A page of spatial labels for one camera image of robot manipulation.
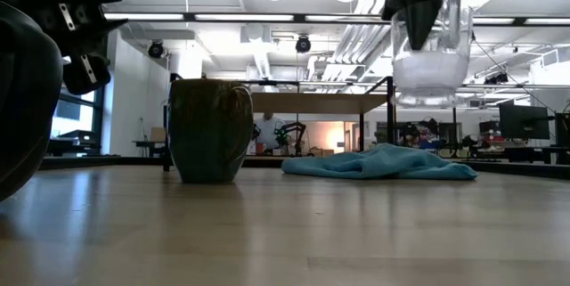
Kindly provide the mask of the clear glass cup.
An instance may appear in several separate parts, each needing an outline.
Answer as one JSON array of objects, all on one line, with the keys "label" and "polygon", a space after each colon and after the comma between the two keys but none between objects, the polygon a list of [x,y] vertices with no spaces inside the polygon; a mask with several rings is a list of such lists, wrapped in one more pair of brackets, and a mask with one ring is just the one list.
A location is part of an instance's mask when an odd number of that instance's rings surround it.
[{"label": "clear glass cup", "polygon": [[413,51],[403,9],[391,20],[395,102],[407,107],[455,105],[456,91],[468,74],[473,12],[461,0],[443,0],[425,44]]}]

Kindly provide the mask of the small dark side table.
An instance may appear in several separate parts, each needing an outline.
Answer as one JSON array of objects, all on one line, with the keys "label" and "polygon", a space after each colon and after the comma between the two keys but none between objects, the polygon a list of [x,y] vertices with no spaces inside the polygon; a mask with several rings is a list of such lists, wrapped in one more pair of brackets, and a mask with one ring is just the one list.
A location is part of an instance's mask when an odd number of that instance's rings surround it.
[{"label": "small dark side table", "polygon": [[136,148],[142,148],[145,158],[162,158],[166,156],[167,144],[165,141],[134,141]]}]

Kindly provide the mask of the crackled green mug gold handle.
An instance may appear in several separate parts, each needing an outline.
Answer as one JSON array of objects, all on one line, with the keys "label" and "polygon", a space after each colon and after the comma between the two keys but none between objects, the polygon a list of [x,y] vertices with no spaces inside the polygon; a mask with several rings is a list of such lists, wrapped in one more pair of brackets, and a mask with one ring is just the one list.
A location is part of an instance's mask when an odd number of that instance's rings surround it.
[{"label": "crackled green mug gold handle", "polygon": [[171,84],[167,134],[183,183],[232,182],[253,128],[253,101],[242,83],[201,78]]}]

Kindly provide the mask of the long ceiling light bar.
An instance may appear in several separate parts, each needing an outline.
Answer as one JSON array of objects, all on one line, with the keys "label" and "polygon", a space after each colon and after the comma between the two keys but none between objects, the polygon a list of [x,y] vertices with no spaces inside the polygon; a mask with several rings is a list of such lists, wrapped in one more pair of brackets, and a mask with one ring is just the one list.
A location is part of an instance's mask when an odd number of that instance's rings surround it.
[{"label": "long ceiling light bar", "polygon": [[[204,22],[204,23],[279,23],[297,24],[359,24],[389,25],[389,20],[382,20],[378,15],[356,14],[284,14],[284,13],[249,13],[249,12],[107,12],[107,20],[129,20],[132,22]],[[475,16],[473,24],[477,27],[536,27],[570,28],[570,17],[481,17]]]}]

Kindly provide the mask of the person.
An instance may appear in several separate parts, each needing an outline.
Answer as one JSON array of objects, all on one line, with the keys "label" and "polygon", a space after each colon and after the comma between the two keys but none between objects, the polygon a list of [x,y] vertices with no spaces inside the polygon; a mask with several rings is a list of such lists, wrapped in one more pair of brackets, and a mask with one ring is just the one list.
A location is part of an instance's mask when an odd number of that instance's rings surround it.
[{"label": "person", "polygon": [[272,112],[265,112],[262,118],[255,121],[255,125],[259,128],[257,143],[264,144],[267,151],[280,149],[275,131],[285,125],[282,119],[275,117]]}]

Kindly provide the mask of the large black-framed window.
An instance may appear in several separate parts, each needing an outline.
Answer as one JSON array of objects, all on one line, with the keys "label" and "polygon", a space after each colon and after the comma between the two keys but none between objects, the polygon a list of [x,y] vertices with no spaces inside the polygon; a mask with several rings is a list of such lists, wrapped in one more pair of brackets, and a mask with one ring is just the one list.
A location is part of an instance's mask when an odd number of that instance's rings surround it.
[{"label": "large black-framed window", "polygon": [[[65,85],[62,86],[52,118],[49,155],[82,157],[101,153],[103,99],[102,88],[87,94],[75,95],[71,94]],[[97,144],[79,144],[73,140],[57,139],[58,135],[73,130],[95,132]]]}]

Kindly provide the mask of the black computer monitor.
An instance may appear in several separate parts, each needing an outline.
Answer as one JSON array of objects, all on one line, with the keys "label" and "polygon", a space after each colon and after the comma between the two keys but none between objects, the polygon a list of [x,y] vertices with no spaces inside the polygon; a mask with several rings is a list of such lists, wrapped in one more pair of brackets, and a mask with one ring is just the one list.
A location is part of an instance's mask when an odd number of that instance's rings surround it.
[{"label": "black computer monitor", "polygon": [[570,148],[570,112],[555,114],[556,145]]},{"label": "black computer monitor", "polygon": [[500,130],[509,139],[550,139],[550,116],[546,108],[501,104]]}]

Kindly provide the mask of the wooden shelf black metal legs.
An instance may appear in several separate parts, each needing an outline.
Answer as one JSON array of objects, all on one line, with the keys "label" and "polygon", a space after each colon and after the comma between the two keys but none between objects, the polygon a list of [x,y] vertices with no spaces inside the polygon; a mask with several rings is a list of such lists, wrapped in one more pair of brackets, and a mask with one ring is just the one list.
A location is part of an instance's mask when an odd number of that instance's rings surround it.
[{"label": "wooden shelf black metal legs", "polygon": [[[294,114],[351,114],[363,116],[365,113],[378,108],[382,104],[392,101],[393,87],[390,86],[386,94],[374,94],[373,90],[378,86],[391,81],[390,77],[384,77],[372,85],[371,90],[363,94],[311,94],[311,93],[254,93],[251,92],[253,101],[253,118],[256,113],[294,113]],[[259,86],[284,86],[284,81],[277,80],[247,80],[236,81],[249,87]]]}]

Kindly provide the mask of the turquoise cloth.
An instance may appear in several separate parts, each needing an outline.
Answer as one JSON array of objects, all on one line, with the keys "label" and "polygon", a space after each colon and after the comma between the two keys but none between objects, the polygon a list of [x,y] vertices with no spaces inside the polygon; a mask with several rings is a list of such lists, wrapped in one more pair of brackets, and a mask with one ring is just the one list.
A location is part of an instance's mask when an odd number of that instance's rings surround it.
[{"label": "turquoise cloth", "polygon": [[477,172],[467,165],[443,159],[429,151],[389,143],[362,152],[285,159],[281,163],[281,170],[288,175],[351,180],[396,178],[470,181],[477,178]]}]

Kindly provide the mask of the long black desk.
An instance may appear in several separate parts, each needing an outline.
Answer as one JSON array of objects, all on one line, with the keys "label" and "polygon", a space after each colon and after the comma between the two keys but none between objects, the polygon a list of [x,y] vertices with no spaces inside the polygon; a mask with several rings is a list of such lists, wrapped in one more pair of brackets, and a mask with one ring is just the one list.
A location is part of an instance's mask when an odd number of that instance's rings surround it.
[{"label": "long black desk", "polygon": [[444,159],[460,159],[464,161],[482,162],[541,162],[550,165],[570,166],[570,148],[546,147],[501,147],[465,146],[453,149],[451,146],[437,150],[437,155]]}]

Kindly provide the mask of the black desktop device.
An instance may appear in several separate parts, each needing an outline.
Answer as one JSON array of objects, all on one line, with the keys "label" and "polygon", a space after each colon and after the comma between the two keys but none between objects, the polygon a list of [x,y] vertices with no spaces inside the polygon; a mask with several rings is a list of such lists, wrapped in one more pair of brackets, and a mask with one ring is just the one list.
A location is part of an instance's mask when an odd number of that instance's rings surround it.
[{"label": "black desktop device", "polygon": [[79,144],[97,144],[96,133],[86,130],[73,130],[68,133],[58,135],[57,139],[73,140]]}]

